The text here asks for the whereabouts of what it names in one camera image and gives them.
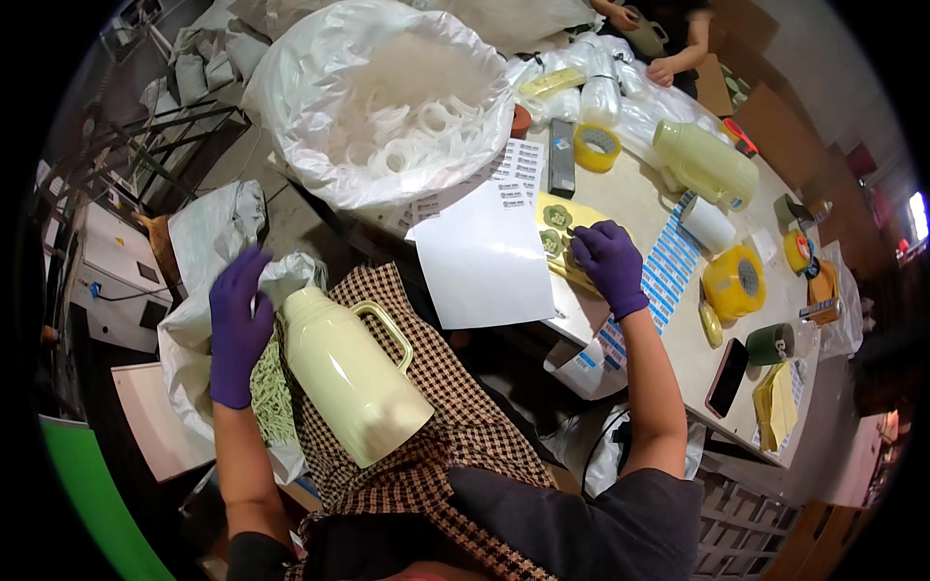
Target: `purple nitrile glove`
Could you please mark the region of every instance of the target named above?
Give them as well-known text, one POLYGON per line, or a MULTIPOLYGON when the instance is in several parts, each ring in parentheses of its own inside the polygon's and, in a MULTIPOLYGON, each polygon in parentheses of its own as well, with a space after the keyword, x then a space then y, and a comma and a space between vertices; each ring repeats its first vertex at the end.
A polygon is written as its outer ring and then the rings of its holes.
POLYGON ((259 275, 271 259, 270 251, 252 246, 226 267, 210 289, 210 323, 213 326, 210 397, 236 410, 252 403, 252 392, 248 388, 252 368, 272 338, 272 302, 259 292, 259 275), (252 297, 255 298, 254 318, 252 297))
POLYGON ((643 292, 643 257, 630 235, 613 220, 578 226, 572 238, 578 265, 600 291, 618 321, 649 306, 643 292))

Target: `houndstooth apron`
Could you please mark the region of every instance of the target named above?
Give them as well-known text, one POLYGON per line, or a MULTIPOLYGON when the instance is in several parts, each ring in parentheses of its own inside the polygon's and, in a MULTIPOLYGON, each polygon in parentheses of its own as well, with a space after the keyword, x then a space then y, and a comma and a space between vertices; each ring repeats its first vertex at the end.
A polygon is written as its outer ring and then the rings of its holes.
MULTIPOLYGON (((436 411, 400 448, 360 469, 287 367, 285 337, 278 328, 298 440, 325 510, 314 512, 300 525, 305 546, 312 542, 314 524, 329 515, 411 512, 429 519, 500 578, 554 580, 554 575, 449 505, 450 467, 493 470, 539 488, 554 485, 523 435, 478 387, 439 334, 414 313, 397 268, 393 263, 360 266, 329 297, 345 307, 373 300, 391 315, 414 348, 407 376, 436 411)), ((362 320, 385 352, 399 362, 403 352, 378 319, 369 314, 362 320)), ((303 579, 304 564, 288 568, 286 579, 303 579)))

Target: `yellow envelope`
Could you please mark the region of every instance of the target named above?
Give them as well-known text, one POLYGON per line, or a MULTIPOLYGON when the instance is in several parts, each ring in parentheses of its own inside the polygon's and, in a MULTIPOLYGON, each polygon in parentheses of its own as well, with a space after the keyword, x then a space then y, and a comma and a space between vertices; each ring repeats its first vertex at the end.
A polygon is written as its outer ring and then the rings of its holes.
POLYGON ((791 428, 798 423, 798 410, 791 393, 791 369, 785 363, 773 366, 752 392, 759 420, 759 447, 777 451, 791 428))
POLYGON ((794 406, 791 393, 791 368, 782 364, 772 381, 772 435, 777 442, 776 450, 785 436, 798 423, 798 408, 794 406))

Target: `smartphone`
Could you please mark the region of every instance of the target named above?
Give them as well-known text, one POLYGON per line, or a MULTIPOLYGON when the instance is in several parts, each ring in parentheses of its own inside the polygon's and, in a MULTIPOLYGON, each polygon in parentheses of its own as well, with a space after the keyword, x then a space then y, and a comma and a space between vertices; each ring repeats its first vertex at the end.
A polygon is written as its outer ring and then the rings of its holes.
POLYGON ((711 390, 707 394, 704 404, 721 419, 726 417, 737 397, 739 384, 746 373, 746 365, 750 361, 750 353, 738 339, 732 338, 726 344, 724 360, 717 370, 717 377, 713 379, 711 390))

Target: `green cup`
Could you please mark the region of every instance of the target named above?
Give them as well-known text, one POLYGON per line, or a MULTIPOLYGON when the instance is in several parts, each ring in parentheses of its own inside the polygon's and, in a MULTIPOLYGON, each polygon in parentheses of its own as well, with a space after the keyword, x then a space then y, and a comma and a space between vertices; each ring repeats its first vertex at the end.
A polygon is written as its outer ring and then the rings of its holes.
POLYGON ((794 355, 794 329, 790 323, 770 324, 746 337, 746 350, 753 365, 774 365, 794 355))

